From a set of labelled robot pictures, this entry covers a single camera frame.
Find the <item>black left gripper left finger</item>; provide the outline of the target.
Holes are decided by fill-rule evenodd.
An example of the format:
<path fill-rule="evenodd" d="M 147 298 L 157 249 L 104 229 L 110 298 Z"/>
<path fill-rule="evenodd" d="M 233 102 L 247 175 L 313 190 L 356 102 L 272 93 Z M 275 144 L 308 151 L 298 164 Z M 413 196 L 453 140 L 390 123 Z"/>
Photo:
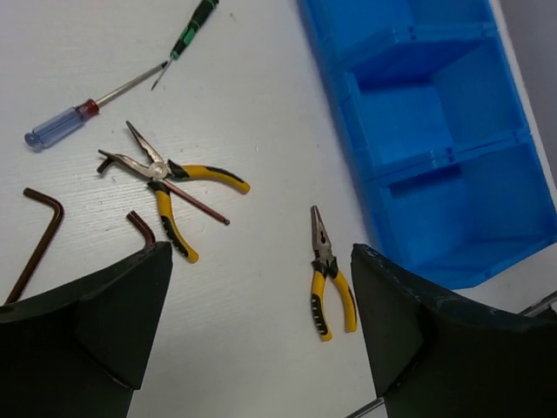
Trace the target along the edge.
<path fill-rule="evenodd" d="M 125 417 L 143 383 L 170 285 L 159 241 L 1 308 L 3 417 Z"/>

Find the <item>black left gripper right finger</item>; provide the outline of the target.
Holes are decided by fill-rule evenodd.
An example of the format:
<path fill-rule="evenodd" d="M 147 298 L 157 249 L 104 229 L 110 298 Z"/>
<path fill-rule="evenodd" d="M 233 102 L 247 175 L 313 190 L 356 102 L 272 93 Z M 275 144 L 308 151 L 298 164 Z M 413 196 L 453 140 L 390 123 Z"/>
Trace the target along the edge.
<path fill-rule="evenodd" d="M 364 244 L 352 282 L 375 391 L 391 417 L 553 417 L 556 317 L 436 285 Z"/>

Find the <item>large brown hex key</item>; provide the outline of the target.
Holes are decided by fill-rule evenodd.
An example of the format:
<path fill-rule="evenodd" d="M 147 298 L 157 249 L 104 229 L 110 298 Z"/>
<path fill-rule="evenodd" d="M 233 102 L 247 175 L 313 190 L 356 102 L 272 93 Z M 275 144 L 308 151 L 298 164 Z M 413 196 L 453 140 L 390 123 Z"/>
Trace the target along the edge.
<path fill-rule="evenodd" d="M 22 296 L 23 291 L 27 287 L 32 275 L 36 271 L 38 264 L 42 260 L 51 241 L 54 239 L 59 227 L 61 226 L 65 215 L 63 205 L 57 199 L 54 199 L 49 195 L 46 195 L 29 187 L 26 187 L 23 190 L 23 195 L 28 199 L 48 206 L 53 211 L 53 215 L 41 239 L 38 241 L 33 253 L 27 261 L 25 267 L 23 268 L 23 271 L 21 272 L 15 285 L 12 287 L 5 301 L 6 304 L 14 303 L 18 301 Z"/>

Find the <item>short brown hex key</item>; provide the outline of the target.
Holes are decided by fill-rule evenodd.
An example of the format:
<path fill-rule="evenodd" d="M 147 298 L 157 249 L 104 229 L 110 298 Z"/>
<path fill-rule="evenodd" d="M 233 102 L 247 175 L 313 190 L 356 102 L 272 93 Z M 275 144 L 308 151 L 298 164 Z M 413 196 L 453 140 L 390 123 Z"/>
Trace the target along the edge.
<path fill-rule="evenodd" d="M 145 247 L 152 246 L 156 242 L 154 232 L 135 211 L 128 212 L 126 218 L 143 236 Z"/>

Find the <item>yellow needle-nose pliers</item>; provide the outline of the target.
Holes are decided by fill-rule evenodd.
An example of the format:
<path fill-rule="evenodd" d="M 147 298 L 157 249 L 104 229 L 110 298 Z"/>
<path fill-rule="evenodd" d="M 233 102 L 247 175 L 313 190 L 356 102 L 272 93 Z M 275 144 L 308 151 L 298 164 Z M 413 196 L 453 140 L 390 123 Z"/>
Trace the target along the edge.
<path fill-rule="evenodd" d="M 332 243 L 321 218 L 317 206 L 310 208 L 312 222 L 312 287 L 311 313 L 314 326 L 322 341 L 332 339 L 332 331 L 325 319 L 325 285 L 330 280 L 339 292 L 344 310 L 345 331 L 354 333 L 357 330 L 358 319 L 356 304 L 352 289 L 342 271 L 339 269 L 337 257 L 333 254 Z"/>
<path fill-rule="evenodd" d="M 220 167 L 212 165 L 179 165 L 169 158 L 165 159 L 131 122 L 127 121 L 125 124 L 133 139 L 149 158 L 150 163 L 144 165 L 124 154 L 100 150 L 98 153 L 105 157 L 105 161 L 99 165 L 97 172 L 103 173 L 111 164 L 117 164 L 143 178 L 149 189 L 154 192 L 158 216 L 161 219 L 167 238 L 188 262 L 192 264 L 198 262 L 198 253 L 189 245 L 178 229 L 174 218 L 171 196 L 176 195 L 180 197 L 226 226 L 230 224 L 230 220 L 198 199 L 193 198 L 186 191 L 174 185 L 173 182 L 192 180 L 213 181 L 227 185 L 243 195 L 246 195 L 251 190 L 251 186 L 236 174 Z"/>

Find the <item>long ball-end hex key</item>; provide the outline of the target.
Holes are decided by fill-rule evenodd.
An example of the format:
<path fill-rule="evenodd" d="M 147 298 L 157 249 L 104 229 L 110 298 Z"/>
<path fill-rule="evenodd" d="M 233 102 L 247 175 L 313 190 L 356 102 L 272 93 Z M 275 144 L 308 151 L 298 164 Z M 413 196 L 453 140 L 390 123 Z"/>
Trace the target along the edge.
<path fill-rule="evenodd" d="M 110 165 L 114 162 L 113 159 L 111 158 L 106 158 L 97 168 L 97 172 L 99 174 L 103 174 L 105 170 L 107 170 Z M 192 204 L 193 206 L 197 207 L 197 209 L 201 210 L 202 212 L 208 214 L 209 216 L 211 216 L 212 218 L 214 218 L 215 220 L 217 220 L 218 222 L 228 226 L 230 225 L 230 220 L 227 219 L 224 215 L 216 212 L 215 210 L 211 209 L 209 206 L 205 205 L 204 203 L 202 203 L 201 201 L 199 201 L 198 199 L 193 198 L 190 194 L 188 194 L 187 192 L 181 190 L 180 188 L 178 188 L 177 186 L 173 185 L 170 181 L 168 180 L 163 180 L 163 183 L 175 194 L 177 194 L 181 199 L 189 202 L 190 204 Z"/>

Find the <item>blue clear handle screwdriver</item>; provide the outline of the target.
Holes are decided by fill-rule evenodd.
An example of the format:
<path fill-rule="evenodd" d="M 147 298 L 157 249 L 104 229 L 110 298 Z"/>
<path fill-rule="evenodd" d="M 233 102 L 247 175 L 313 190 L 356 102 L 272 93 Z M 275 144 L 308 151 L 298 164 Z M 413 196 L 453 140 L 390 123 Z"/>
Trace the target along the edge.
<path fill-rule="evenodd" d="M 164 61 L 161 64 L 155 65 L 148 71 L 145 71 L 99 99 L 88 98 L 82 104 L 72 106 L 58 113 L 56 116 L 49 118 L 47 121 L 24 134 L 23 138 L 25 144 L 34 152 L 41 152 L 52 147 L 60 140 L 68 137 L 74 131 L 84 126 L 88 120 L 99 113 L 101 107 L 119 98 L 151 76 L 164 70 L 168 63 L 168 61 Z"/>

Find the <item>green black precision screwdriver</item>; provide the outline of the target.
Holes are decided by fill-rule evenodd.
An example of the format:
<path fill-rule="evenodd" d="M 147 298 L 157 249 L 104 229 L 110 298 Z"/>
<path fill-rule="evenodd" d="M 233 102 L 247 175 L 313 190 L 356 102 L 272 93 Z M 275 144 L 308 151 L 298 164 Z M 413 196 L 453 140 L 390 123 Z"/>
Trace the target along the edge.
<path fill-rule="evenodd" d="M 151 91 L 153 91 L 161 78 L 164 74 L 168 71 L 171 64 L 178 60 L 178 58 L 182 55 L 184 50 L 191 44 L 193 38 L 197 35 L 201 27 L 205 24 L 211 13 L 218 7 L 220 1 L 219 0 L 202 0 L 199 2 L 197 8 L 191 15 L 190 20 L 188 21 L 187 25 L 184 27 L 182 32 L 180 33 L 176 43 L 171 48 L 169 54 L 169 61 L 165 65 L 164 69 L 155 80 L 153 85 L 151 86 Z"/>

